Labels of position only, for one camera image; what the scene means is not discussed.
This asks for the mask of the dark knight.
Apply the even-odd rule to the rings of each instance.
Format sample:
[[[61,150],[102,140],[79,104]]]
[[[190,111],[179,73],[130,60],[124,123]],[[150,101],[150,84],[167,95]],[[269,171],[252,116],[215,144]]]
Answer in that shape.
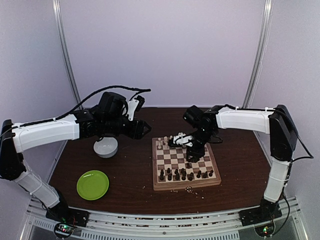
[[[202,175],[202,178],[203,179],[206,179],[208,177],[208,172],[206,171],[203,175]]]

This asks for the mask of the dark corner rook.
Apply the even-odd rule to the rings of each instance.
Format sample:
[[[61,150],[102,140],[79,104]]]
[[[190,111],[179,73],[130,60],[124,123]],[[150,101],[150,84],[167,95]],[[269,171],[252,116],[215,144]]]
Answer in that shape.
[[[214,171],[211,170],[208,175],[209,175],[210,177],[212,177],[212,176],[214,175]]]

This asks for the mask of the dark rook chess piece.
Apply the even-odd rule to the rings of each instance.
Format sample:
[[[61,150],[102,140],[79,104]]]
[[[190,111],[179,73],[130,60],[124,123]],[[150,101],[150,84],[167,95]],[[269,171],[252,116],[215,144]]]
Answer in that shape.
[[[160,171],[159,180],[160,180],[161,182],[164,182],[164,181],[166,180],[165,171],[164,171],[163,169]]]

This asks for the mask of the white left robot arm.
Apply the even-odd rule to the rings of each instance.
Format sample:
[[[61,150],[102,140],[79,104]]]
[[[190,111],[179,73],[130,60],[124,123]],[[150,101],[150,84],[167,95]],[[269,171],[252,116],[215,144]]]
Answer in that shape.
[[[13,123],[7,119],[0,135],[0,177],[14,181],[30,195],[38,198],[49,212],[61,222],[72,218],[72,211],[60,191],[43,182],[32,172],[24,160],[23,152],[34,147],[66,140],[86,139],[97,136],[99,140],[109,136],[125,135],[139,140],[151,131],[144,121],[134,117],[145,99],[140,95],[146,89],[126,87],[136,93],[126,100],[111,92],[113,86],[94,91],[86,98],[102,93],[97,105],[79,110],[77,106],[53,118],[27,123]]]

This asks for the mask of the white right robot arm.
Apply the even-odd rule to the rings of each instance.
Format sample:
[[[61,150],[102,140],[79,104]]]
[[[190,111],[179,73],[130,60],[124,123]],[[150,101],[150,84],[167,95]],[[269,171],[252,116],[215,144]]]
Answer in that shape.
[[[183,119],[196,130],[174,142],[186,146],[186,159],[195,162],[205,154],[205,145],[217,137],[219,129],[240,129],[253,131],[255,135],[269,136],[268,147],[257,138],[259,145],[271,165],[268,182],[260,206],[256,210],[259,220],[268,220],[275,212],[276,205],[290,179],[291,168],[296,158],[297,143],[302,143],[296,125],[285,105],[275,108],[239,108],[231,105],[215,105],[202,111],[193,105],[186,110]]]

